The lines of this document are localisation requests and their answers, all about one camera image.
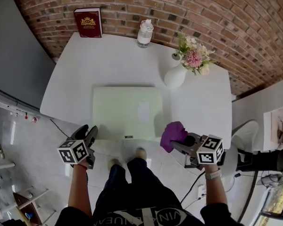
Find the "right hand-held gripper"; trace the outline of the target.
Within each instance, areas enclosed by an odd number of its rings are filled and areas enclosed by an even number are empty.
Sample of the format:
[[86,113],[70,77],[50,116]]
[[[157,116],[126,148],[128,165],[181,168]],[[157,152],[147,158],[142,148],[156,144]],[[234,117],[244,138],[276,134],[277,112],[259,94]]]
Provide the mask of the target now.
[[171,141],[171,146],[186,155],[184,168],[199,168],[204,164],[217,164],[224,153],[223,139],[213,135],[188,133],[184,144]]

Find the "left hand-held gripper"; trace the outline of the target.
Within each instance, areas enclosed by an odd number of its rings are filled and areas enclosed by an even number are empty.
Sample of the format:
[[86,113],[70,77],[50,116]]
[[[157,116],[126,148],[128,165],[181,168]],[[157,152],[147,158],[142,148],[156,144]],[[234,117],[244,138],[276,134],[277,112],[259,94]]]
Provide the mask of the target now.
[[77,129],[70,136],[70,139],[72,140],[64,141],[57,148],[63,163],[77,165],[82,164],[83,161],[86,161],[88,163],[87,168],[93,169],[95,156],[94,151],[90,148],[95,142],[97,134],[97,126],[93,126],[89,130],[89,126],[85,124]]

